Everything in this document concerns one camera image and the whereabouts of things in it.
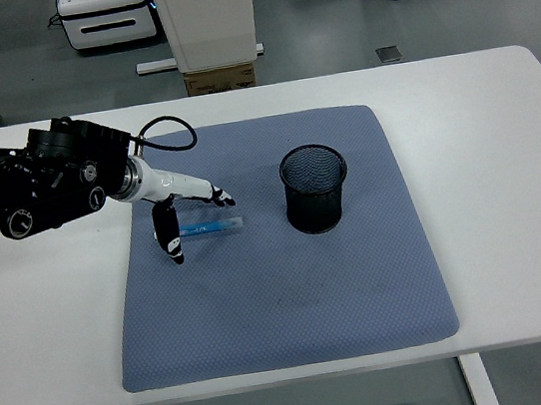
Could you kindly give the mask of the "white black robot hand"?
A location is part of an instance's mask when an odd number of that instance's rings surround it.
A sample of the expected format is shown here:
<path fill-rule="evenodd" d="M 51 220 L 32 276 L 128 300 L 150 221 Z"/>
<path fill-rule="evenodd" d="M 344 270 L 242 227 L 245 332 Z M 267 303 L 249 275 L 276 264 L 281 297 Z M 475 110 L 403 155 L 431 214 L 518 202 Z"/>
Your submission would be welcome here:
<path fill-rule="evenodd" d="M 215 205 L 235 205 L 233 197 L 209 181 L 150 167 L 145 160 L 131 158 L 138 175 L 135 200 L 153 204 L 152 222 L 160 248 L 176 264 L 183 264 L 182 241 L 175 199 L 199 200 Z"/>

